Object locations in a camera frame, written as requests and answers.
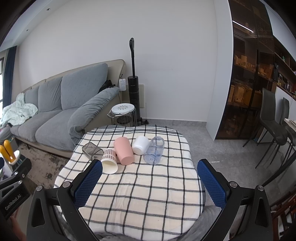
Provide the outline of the striped paper cup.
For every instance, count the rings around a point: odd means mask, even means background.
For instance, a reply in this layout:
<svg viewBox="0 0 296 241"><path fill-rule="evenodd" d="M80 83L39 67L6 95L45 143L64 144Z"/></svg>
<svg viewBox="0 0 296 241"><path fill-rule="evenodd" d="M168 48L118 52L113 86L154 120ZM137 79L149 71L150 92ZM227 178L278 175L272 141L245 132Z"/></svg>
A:
<svg viewBox="0 0 296 241"><path fill-rule="evenodd" d="M117 156L116 152L112 148L105 150L101 159L103 173L104 174L114 174L118 171Z"/></svg>

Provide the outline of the dark transparent square container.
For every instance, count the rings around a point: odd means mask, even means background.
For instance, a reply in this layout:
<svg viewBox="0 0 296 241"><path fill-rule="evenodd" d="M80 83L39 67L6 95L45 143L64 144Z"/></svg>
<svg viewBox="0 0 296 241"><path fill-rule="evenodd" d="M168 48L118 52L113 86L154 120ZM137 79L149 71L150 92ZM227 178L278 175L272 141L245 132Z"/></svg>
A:
<svg viewBox="0 0 296 241"><path fill-rule="evenodd" d="M92 142L88 142L82 147L83 154L91 161L101 160L104 154L104 150L96 146Z"/></svg>

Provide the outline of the white plastic cup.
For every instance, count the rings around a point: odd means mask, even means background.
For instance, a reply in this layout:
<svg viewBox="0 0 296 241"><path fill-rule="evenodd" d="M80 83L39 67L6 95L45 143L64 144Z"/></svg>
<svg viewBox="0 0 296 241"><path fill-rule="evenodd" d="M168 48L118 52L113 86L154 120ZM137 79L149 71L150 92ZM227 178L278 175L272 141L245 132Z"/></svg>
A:
<svg viewBox="0 0 296 241"><path fill-rule="evenodd" d="M150 141L145 136L138 136L132 144L132 150L136 155L144 155L149 147Z"/></svg>

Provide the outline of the blue window curtain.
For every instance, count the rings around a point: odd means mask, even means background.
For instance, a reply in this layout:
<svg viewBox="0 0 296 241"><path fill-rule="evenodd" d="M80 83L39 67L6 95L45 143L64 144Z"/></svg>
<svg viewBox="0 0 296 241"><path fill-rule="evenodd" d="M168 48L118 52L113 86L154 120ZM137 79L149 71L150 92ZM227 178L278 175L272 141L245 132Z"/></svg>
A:
<svg viewBox="0 0 296 241"><path fill-rule="evenodd" d="M3 107L11 104L11 95L13 88L13 75L16 58L17 46L11 47L6 56L3 78Z"/></svg>

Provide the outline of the black bag on sofa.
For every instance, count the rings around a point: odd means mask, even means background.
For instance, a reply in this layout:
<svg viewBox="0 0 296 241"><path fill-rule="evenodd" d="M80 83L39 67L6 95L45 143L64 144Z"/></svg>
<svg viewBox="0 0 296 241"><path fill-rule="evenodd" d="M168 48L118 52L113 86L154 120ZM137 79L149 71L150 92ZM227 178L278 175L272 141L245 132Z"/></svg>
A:
<svg viewBox="0 0 296 241"><path fill-rule="evenodd" d="M115 87L115 84L113 84L111 80L106 80L104 84L100 87L99 93L105 89L112 88L112 87Z"/></svg>

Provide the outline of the white round side table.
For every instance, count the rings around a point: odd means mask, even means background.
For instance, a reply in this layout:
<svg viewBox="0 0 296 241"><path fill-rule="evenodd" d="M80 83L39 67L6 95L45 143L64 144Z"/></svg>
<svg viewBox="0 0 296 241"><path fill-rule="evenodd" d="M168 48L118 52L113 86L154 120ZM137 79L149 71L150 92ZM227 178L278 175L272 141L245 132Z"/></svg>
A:
<svg viewBox="0 0 296 241"><path fill-rule="evenodd" d="M107 116L112 125L133 127L137 125L137 111L130 103L120 103L112 107Z"/></svg>

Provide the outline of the clear blue plastic cup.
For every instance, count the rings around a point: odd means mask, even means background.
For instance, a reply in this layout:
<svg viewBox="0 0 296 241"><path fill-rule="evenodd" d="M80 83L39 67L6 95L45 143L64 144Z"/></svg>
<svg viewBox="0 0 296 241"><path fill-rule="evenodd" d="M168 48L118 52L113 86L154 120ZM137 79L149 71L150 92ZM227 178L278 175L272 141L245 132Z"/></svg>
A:
<svg viewBox="0 0 296 241"><path fill-rule="evenodd" d="M153 137L146 153L144 154L144 160L150 165L157 165L161 160L164 147L165 141L162 137Z"/></svg>

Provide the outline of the grey fabric sofa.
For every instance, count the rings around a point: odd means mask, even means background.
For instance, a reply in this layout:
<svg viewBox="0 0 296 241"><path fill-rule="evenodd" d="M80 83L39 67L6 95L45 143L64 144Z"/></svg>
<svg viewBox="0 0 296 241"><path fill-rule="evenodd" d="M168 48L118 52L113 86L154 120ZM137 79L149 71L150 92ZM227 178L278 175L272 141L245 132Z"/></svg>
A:
<svg viewBox="0 0 296 241"><path fill-rule="evenodd" d="M120 102L122 59L82 66L44 79L28 88L25 98L38 113L19 126L10 126L18 140L39 150L70 158L87 132L111 123L107 116ZM106 80L115 87L99 93Z"/></svg>

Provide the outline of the white hanging tag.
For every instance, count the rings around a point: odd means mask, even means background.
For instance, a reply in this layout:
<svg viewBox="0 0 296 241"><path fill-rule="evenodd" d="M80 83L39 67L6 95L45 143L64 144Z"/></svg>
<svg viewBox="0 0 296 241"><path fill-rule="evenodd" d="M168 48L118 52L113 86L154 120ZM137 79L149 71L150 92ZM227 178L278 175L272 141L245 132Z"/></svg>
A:
<svg viewBox="0 0 296 241"><path fill-rule="evenodd" d="M119 83L120 91L126 91L126 79L121 78L121 79L119 79L118 83Z"/></svg>

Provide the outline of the pink plastic cup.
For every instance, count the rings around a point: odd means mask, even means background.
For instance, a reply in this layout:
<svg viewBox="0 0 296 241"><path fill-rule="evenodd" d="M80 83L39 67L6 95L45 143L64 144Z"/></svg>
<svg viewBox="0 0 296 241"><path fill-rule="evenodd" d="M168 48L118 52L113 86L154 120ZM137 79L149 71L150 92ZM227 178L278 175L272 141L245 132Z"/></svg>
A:
<svg viewBox="0 0 296 241"><path fill-rule="evenodd" d="M134 162L134 154L128 138L119 137L114 141L113 145L118 160L122 165L126 166Z"/></svg>

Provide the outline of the pale green blanket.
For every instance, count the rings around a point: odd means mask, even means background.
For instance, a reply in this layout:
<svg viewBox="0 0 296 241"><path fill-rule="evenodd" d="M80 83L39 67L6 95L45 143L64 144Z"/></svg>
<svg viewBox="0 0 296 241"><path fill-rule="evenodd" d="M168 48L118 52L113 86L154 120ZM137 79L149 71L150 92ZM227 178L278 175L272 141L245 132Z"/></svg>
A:
<svg viewBox="0 0 296 241"><path fill-rule="evenodd" d="M19 126L38 113L38 108L32 103L25 103L25 94L19 93L16 100L3 108L1 128L8 124Z"/></svg>

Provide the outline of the black upright vacuum cleaner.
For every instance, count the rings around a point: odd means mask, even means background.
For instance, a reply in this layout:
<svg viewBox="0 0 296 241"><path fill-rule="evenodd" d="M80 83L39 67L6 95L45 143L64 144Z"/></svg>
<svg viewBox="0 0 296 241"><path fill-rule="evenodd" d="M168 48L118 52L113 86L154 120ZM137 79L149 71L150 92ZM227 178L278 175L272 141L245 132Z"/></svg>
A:
<svg viewBox="0 0 296 241"><path fill-rule="evenodd" d="M128 77L129 101L135 107L137 125L148 125L149 122L147 120L143 120L140 117L139 85L138 85L138 76L135 75L134 39L133 38L129 40L129 47L130 47L131 57L132 57L132 75Z"/></svg>

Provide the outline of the dark grey dining chair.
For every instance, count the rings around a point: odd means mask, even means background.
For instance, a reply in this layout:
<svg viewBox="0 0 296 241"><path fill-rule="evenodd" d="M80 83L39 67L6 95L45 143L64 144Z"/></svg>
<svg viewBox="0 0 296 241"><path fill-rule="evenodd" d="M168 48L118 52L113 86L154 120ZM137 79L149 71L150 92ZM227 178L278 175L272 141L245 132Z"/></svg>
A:
<svg viewBox="0 0 296 241"><path fill-rule="evenodd" d="M261 105L261 110L259 114L259 123L266 129L266 133L270 133L272 135L273 140L271 141L266 152L260 159L259 163L255 166L255 169L262 162L262 160L264 159L264 157L266 156L266 154L268 153L269 149L271 148L274 142L276 142L277 148L270 164L272 164L272 162L274 161L274 158L276 157L276 154L278 153L280 147L284 146L287 142L286 129L275 121L275 108L276 108L275 94L263 88L262 89L262 105Z"/></svg>

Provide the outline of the brown wooden chair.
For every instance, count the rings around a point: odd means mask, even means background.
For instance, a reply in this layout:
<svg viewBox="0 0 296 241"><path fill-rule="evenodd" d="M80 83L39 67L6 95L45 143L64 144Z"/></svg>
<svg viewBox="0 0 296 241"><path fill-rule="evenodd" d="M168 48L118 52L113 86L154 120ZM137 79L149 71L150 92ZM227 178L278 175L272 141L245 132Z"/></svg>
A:
<svg viewBox="0 0 296 241"><path fill-rule="evenodd" d="M273 240L295 239L295 195L281 198L270 206L273 221Z"/></svg>

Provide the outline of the dark glass display cabinet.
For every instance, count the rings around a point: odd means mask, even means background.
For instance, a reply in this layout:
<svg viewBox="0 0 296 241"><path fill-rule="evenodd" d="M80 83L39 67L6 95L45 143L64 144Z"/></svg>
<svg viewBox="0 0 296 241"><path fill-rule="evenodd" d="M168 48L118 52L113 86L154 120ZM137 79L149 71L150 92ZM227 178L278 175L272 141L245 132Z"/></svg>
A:
<svg viewBox="0 0 296 241"><path fill-rule="evenodd" d="M276 48L266 5L229 1L233 30L232 71L217 139L248 139L259 122L262 90L275 81Z"/></svg>

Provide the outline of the yellow rabbit ear toy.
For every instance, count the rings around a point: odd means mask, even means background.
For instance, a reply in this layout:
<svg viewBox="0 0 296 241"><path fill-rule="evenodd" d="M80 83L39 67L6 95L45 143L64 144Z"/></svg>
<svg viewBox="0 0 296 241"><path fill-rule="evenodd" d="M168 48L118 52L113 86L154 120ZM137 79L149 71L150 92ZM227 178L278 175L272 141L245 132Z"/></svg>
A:
<svg viewBox="0 0 296 241"><path fill-rule="evenodd" d="M13 150L9 140L5 140L4 143L1 144L1 155L11 166L15 165L21 156L19 150Z"/></svg>

